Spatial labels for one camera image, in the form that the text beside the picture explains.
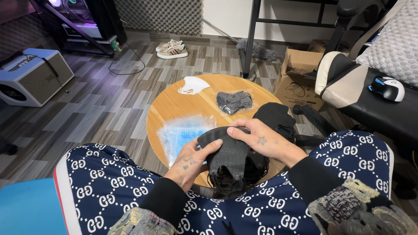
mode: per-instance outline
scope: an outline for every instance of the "gray wood-pattern floor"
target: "gray wood-pattern floor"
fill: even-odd
[[[153,100],[167,86],[185,76],[212,73],[239,77],[238,51],[225,37],[149,31],[127,31],[127,35],[129,45],[145,63],[142,72],[113,75],[107,69],[112,62],[107,57],[65,54],[75,73],[65,86],[69,93],[62,89],[42,108],[0,104],[0,137],[19,147],[16,155],[0,155],[0,189],[7,184],[51,177],[56,163],[68,149],[90,142],[114,146],[129,154],[138,165],[165,174],[167,168],[154,154],[146,135],[145,122]],[[171,60],[158,58],[155,47],[170,38],[183,40],[189,56]],[[268,42],[265,45],[284,56],[285,44]],[[120,74],[143,68],[126,45],[114,60],[112,69]],[[253,58],[254,82],[272,91],[281,61]],[[326,105],[321,113],[339,130],[355,124]],[[321,135],[304,116],[293,116],[300,134]],[[398,159],[395,168],[405,169],[418,179],[408,162]],[[418,222],[418,200],[405,201],[394,196],[393,201]]]

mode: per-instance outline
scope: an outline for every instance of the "wooden tabletop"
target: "wooden tabletop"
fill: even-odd
[[[147,134],[151,147],[158,158],[168,167],[168,162],[164,154],[163,147],[157,136],[156,131],[163,127],[164,121],[196,114],[203,116],[214,115],[217,126],[228,126],[238,118],[252,118],[258,107],[268,102],[281,102],[268,90],[261,86],[247,81],[245,79],[222,74],[206,74],[196,76],[206,81],[210,87],[202,90],[196,95],[184,95],[178,92],[180,87],[184,86],[185,81],[182,79],[163,90],[154,100],[150,107],[147,118]],[[220,109],[216,104],[216,94],[218,92],[236,92],[247,91],[251,93],[254,108],[246,112],[238,112],[234,115],[225,115],[220,113]],[[284,167],[284,164],[270,159],[268,174],[263,177],[259,183],[262,183],[277,173]],[[195,184],[210,187],[207,182],[208,171],[201,173],[194,181]]]

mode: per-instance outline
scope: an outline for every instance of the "mop head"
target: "mop head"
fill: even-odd
[[[247,50],[247,39],[242,38],[238,40],[237,49],[244,49]],[[253,43],[252,45],[252,55],[251,57],[265,59],[269,61],[275,61],[279,58],[279,55],[276,51],[267,49],[258,45],[257,43]]]

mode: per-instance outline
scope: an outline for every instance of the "cardboard box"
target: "cardboard box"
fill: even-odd
[[[314,39],[311,41],[311,44],[309,44],[307,51],[324,53],[325,47],[328,44],[328,42],[328,40]],[[350,54],[351,50],[346,42],[341,42],[338,46],[338,51],[342,52],[347,56],[348,54]]]
[[[304,75],[318,69],[323,53],[287,49],[273,94],[286,106],[309,105],[319,110],[324,104],[315,93],[315,78]]]

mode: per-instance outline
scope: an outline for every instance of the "black sleeve cuff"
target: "black sleeve cuff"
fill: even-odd
[[[183,208],[186,202],[187,195],[178,184],[171,179],[161,178],[157,180],[154,188],[139,207],[154,212],[161,219],[177,227],[184,214]]]
[[[298,190],[303,202],[309,205],[341,186],[345,180],[328,171],[313,157],[307,156],[289,170],[289,181]]]

